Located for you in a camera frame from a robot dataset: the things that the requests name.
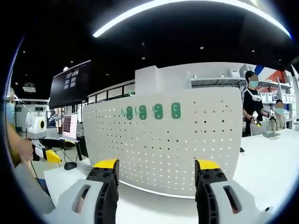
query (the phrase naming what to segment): computer screen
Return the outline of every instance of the computer screen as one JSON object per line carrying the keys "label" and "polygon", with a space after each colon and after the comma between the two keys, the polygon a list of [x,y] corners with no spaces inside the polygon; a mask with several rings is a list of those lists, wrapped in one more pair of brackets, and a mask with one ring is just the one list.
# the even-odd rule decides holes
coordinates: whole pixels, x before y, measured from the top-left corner
{"label": "computer screen", "polygon": [[77,120],[77,113],[68,114],[64,116],[62,137],[70,140],[77,140]]}
{"label": "computer screen", "polygon": [[78,64],[53,77],[49,108],[74,105],[88,95],[91,61]]}

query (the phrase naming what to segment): desk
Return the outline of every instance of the desk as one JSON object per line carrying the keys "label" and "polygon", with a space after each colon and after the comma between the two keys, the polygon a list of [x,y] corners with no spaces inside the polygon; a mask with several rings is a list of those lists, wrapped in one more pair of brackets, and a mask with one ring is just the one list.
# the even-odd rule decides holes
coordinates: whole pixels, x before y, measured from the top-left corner
{"label": "desk", "polygon": [[[262,135],[242,138],[245,153],[239,155],[234,180],[255,197],[256,206],[260,210],[269,206],[278,210],[298,176],[299,132],[290,129],[279,132],[281,135],[275,138]],[[88,165],[89,161],[83,160],[73,170],[57,168],[44,172],[55,205],[66,189],[78,179],[87,177],[90,171],[84,168]],[[198,222],[193,199],[154,195],[121,183],[118,191],[117,224]]]}

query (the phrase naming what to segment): black shirt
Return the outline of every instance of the black shirt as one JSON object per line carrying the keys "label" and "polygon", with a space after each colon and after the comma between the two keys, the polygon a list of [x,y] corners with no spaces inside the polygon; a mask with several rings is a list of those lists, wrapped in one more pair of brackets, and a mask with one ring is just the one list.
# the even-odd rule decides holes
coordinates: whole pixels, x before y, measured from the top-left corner
{"label": "black shirt", "polygon": [[[258,95],[257,90],[248,89],[248,91],[250,91],[252,93],[252,95]],[[257,120],[262,121],[263,117],[262,117],[261,112],[262,112],[262,109],[263,109],[263,103],[262,103],[262,101],[260,101],[260,102],[254,101],[252,99],[251,94],[248,91],[245,90],[244,94],[243,94],[243,109],[249,115],[252,115],[253,112],[256,111],[258,113]]]}

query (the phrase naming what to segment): face mask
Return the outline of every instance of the face mask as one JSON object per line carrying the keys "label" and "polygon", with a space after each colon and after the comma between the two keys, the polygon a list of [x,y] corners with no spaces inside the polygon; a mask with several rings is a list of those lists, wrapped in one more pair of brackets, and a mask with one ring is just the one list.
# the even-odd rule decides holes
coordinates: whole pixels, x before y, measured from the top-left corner
{"label": "face mask", "polygon": [[12,123],[13,117],[14,117],[14,104],[6,103],[6,118],[10,123]]}
{"label": "face mask", "polygon": [[278,114],[283,114],[284,113],[284,109],[283,108],[276,108],[275,111]]}
{"label": "face mask", "polygon": [[258,86],[258,81],[250,81],[249,83],[252,88],[256,88]]}

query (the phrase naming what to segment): display screen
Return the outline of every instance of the display screen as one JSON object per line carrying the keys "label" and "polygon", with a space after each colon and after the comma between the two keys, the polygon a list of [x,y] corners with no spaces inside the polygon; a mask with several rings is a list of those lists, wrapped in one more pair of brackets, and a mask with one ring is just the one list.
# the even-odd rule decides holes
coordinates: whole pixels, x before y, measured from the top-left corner
{"label": "display screen", "polygon": [[78,114],[70,114],[64,116],[64,125],[62,136],[67,139],[77,139],[77,121]]}
{"label": "display screen", "polygon": [[50,109],[74,105],[87,98],[90,67],[91,61],[87,61],[54,76]]}

